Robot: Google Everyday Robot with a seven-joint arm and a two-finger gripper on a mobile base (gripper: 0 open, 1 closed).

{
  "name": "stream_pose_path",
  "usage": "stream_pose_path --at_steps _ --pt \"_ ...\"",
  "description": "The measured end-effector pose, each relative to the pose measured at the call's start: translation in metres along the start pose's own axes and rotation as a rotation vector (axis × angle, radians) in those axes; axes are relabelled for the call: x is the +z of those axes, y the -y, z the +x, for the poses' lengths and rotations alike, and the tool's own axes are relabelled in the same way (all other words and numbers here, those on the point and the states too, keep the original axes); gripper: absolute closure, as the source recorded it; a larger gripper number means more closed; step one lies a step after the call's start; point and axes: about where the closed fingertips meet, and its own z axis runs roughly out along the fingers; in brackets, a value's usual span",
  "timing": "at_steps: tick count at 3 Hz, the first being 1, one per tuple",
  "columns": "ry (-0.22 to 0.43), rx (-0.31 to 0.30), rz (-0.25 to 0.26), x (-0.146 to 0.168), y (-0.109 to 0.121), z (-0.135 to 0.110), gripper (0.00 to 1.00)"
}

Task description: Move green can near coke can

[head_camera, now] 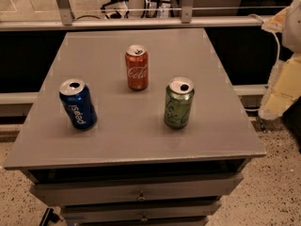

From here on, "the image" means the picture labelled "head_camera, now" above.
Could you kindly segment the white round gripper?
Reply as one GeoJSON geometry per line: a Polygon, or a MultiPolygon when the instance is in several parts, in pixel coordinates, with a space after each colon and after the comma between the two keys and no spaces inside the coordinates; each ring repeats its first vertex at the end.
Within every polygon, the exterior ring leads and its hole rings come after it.
{"type": "MultiPolygon", "coordinates": [[[[293,0],[288,8],[282,9],[266,20],[261,29],[266,32],[282,33],[282,44],[294,53],[301,53],[301,0],[293,0]]],[[[259,116],[264,120],[281,117],[301,96],[301,56],[287,61],[278,60],[273,66],[264,93],[259,116]]]]}

